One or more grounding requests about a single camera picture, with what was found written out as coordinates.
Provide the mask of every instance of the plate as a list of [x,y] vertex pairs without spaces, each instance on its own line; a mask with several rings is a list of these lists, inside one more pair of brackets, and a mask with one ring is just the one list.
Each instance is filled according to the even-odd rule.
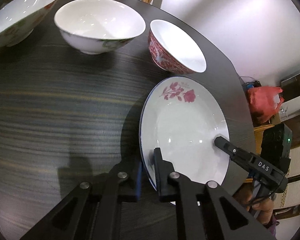
[[170,77],[150,92],[141,113],[140,151],[149,180],[156,189],[153,150],[192,181],[214,180],[221,185],[229,156],[215,147],[214,139],[229,140],[225,117],[214,97],[186,77]]

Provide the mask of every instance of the plastic bag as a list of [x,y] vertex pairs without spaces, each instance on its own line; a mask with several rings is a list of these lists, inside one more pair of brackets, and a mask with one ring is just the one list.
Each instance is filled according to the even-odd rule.
[[249,98],[250,113],[257,119],[258,123],[268,121],[274,114],[279,112],[284,99],[279,97],[279,102],[275,98],[283,90],[280,87],[257,87],[247,91]]

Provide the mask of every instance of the bowl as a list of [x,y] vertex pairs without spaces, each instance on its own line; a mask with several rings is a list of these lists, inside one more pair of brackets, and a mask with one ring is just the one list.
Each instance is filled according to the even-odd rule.
[[0,10],[0,47],[13,46],[33,31],[57,0],[13,0]]
[[114,0],[75,0],[62,6],[54,22],[66,42],[85,54],[118,49],[141,35],[144,19]]
[[163,70],[177,74],[202,73],[207,64],[195,41],[174,24],[153,20],[148,37],[153,61]]

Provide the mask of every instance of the human hand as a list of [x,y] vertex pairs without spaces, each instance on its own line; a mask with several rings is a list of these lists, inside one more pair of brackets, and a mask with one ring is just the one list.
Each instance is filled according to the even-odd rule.
[[[252,198],[253,186],[251,183],[246,183],[243,187],[234,194],[234,199],[238,201],[241,205],[246,205]],[[273,213],[274,202],[267,198],[259,204],[253,205],[252,208],[254,210],[260,211],[260,214],[257,217],[257,220],[263,224],[267,225]]]

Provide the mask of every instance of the red flower design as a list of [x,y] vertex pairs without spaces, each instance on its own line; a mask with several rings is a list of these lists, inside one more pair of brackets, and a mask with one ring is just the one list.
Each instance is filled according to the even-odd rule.
[[170,88],[171,88],[172,90],[176,90],[176,86],[177,86],[177,85],[178,85],[178,82],[171,83]]
[[194,90],[189,90],[186,93],[183,94],[183,98],[185,100],[185,102],[194,102],[195,100],[195,94],[194,94]]
[[154,62],[161,68],[178,74],[191,74],[193,70],[177,61],[154,37],[152,31],[148,36],[149,50]]
[[188,92],[182,93],[184,91],[183,88],[179,85],[179,88],[177,89],[178,82],[171,83],[170,88],[165,87],[161,96],[164,96],[165,100],[169,100],[169,98],[178,98],[179,101],[182,101],[181,95],[183,95],[183,98],[185,102],[194,102],[195,100],[195,94],[194,90],[190,90]]

